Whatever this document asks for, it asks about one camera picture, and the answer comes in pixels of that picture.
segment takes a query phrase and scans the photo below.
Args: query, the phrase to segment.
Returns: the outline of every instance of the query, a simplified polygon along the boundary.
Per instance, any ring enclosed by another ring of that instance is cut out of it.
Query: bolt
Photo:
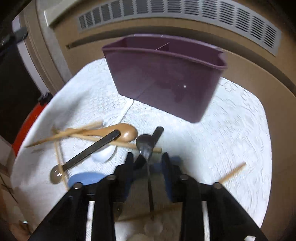
[[[188,180],[188,175],[186,175],[186,174],[182,174],[181,176],[180,176],[180,179],[182,180],[182,181],[186,181],[186,180]]]
[[[83,187],[83,184],[82,184],[82,183],[74,183],[73,187],[74,187],[75,189],[80,189],[80,188]]]
[[[216,189],[221,189],[222,188],[222,185],[220,183],[214,183],[213,186]]]
[[[113,181],[113,180],[115,180],[115,179],[116,179],[116,176],[113,175],[113,174],[107,176],[107,180],[108,180],[108,181]]]

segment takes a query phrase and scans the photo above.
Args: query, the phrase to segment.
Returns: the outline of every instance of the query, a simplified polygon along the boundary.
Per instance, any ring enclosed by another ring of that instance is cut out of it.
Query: white cloth
[[[128,98],[117,93],[105,59],[86,65],[59,91],[30,129],[13,167],[11,183],[20,208],[33,228],[43,220],[65,194],[63,183],[53,185],[49,172],[57,164],[54,145],[47,142],[25,148],[33,141],[51,136],[51,127],[80,127],[104,119],[111,125]],[[139,134],[164,128],[158,147],[170,156],[180,156],[182,170],[197,181],[212,184],[239,164],[247,166],[224,186],[261,226],[269,200],[271,186],[271,141],[264,108],[250,92],[221,78],[212,101],[199,123],[191,124],[171,114],[138,101],[126,113],[123,123],[135,126]],[[61,141],[64,161],[70,160],[92,144],[91,141],[68,138]],[[128,149],[117,148],[106,163],[95,163],[90,157],[69,170],[69,176],[98,171],[113,173],[125,160]],[[168,203],[163,177],[152,179],[155,206]],[[148,211],[147,181],[134,182],[122,215],[131,216]],[[156,240],[178,240],[179,213],[162,217],[163,232]],[[143,233],[143,222],[116,223],[117,240],[124,241],[135,233]]]

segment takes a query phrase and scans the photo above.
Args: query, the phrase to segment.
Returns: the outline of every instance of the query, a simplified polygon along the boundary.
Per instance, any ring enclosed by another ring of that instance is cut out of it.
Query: gray spoon
[[[152,150],[162,133],[163,133],[163,128],[159,126],[155,129],[152,136],[148,134],[143,134],[138,136],[138,138],[136,139],[136,146],[140,152],[140,155],[143,156],[147,162],[148,195],[149,195],[150,212],[154,211],[154,204],[153,204],[153,194],[152,194],[152,187],[151,187],[151,180],[150,180],[149,159],[152,155]]]
[[[90,147],[86,148],[76,156],[74,156],[71,160],[67,161],[64,165],[62,165],[63,172],[67,171],[68,169],[72,168],[73,166],[77,165],[81,162],[84,158],[92,154],[94,151],[102,148],[103,146],[107,145],[109,142],[115,140],[120,136],[119,130],[114,130],[108,135],[104,136],[102,139],[98,140]],[[58,184],[62,181],[63,174],[59,170],[59,165],[56,165],[50,171],[49,177],[50,182],[52,184]]]

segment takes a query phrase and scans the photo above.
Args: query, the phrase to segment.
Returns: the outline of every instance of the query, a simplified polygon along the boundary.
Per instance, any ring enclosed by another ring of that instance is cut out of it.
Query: purple plastic container
[[[183,37],[134,34],[102,50],[119,94],[191,123],[201,120],[227,68],[218,47]]]

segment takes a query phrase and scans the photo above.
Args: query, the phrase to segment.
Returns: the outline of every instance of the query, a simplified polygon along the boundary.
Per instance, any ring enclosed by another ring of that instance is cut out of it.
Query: wooden utensil
[[[43,140],[34,142],[34,143],[32,143],[32,144],[30,144],[30,145],[28,145],[26,147],[36,146],[36,145],[42,144],[42,143],[47,142],[47,141],[53,141],[53,140],[57,140],[57,139],[60,139],[60,138],[63,138],[63,137],[67,137],[68,135],[71,135],[71,134],[74,134],[74,133],[79,133],[80,131],[82,131],[84,129],[90,129],[90,128],[95,128],[95,127],[98,127],[98,126],[102,126],[102,124],[103,124],[103,121],[100,120],[100,121],[88,124],[86,126],[83,126],[80,129],[66,129],[66,131],[61,131],[60,133],[58,133],[56,135],[53,135],[53,136],[45,138]]]
[[[56,139],[60,139],[60,138],[69,136],[74,133],[81,133],[82,134],[85,131],[86,132],[93,131],[91,133],[88,133],[88,135],[91,135],[91,136],[106,136],[114,130],[119,130],[121,133],[121,136],[118,138],[118,140],[120,140],[122,142],[130,142],[138,136],[138,131],[136,130],[136,128],[134,128],[133,126],[131,126],[129,124],[125,124],[125,123],[121,123],[121,124],[117,124],[117,125],[113,125],[113,126],[108,126],[108,127],[96,129],[96,130],[87,130],[86,128],[89,128],[89,125],[81,128],[81,129],[68,128],[65,131],[60,132],[59,134],[56,134],[54,136],[45,138],[43,140],[34,142],[31,145],[28,145],[27,147],[36,146],[36,145],[39,145],[39,144],[47,142],[47,141],[53,141]]]
[[[224,176],[223,178],[221,178],[218,182],[223,184],[224,182],[228,181],[230,178],[232,178],[235,174],[237,174],[240,170],[242,170],[242,168],[246,166],[246,163],[242,163],[239,166],[237,166],[235,169],[233,169],[230,173],[228,173],[226,176]],[[153,215],[159,215],[159,214],[163,214],[166,213],[168,211],[172,211],[172,210],[180,210],[182,208],[182,204],[181,203],[172,203],[168,206],[165,206],[162,209],[159,210],[155,210],[153,211]],[[123,219],[119,219],[117,220],[118,222],[125,222],[125,221],[131,221],[131,220],[135,220],[135,219],[142,219],[142,218],[146,218],[151,216],[151,212],[146,212],[143,214],[138,214],[132,217],[127,217],[127,218],[123,218]]]
[[[103,137],[103,136],[108,135],[109,133],[111,133],[114,130],[120,131],[120,137],[117,139],[117,141],[120,141],[120,142],[130,142],[138,136],[138,131],[136,130],[136,128],[129,125],[129,124],[126,124],[126,123],[120,123],[117,125],[108,126],[108,127],[104,127],[104,128],[96,129],[96,130],[81,130],[81,131],[79,131],[79,134],[84,135],[84,136]]]
[[[239,166],[234,168],[230,173],[228,173],[226,176],[221,178],[218,182],[223,184],[224,182],[228,181],[231,177],[233,177],[235,174],[237,174],[245,165],[246,165],[245,162],[240,164]]]
[[[89,141],[98,141],[98,140],[100,140],[100,138],[92,137],[92,136],[84,136],[82,134],[71,134],[69,136],[80,138],[80,139],[83,139],[83,140],[89,140]],[[126,143],[126,142],[120,142],[120,141],[112,141],[112,142],[109,143],[109,145],[120,146],[120,147],[125,147],[125,148],[129,148],[129,149],[137,150],[137,146],[135,144],[132,144],[132,143]],[[154,147],[153,152],[162,153],[162,149],[158,148],[158,147]]]
[[[53,126],[52,127],[52,132],[54,134],[58,134],[58,130]],[[67,191],[69,190],[69,187],[68,187],[68,184],[67,184],[67,181],[66,181],[66,175],[64,173],[64,170],[63,170],[63,163],[61,162],[61,159],[60,159],[60,155],[59,155],[59,141],[58,140],[55,140],[54,141],[54,150],[55,150],[55,153],[56,153],[56,157],[57,157],[57,162],[58,162],[58,167],[59,167],[59,171],[60,173],[62,174],[62,180],[64,182],[64,185],[67,189]]]

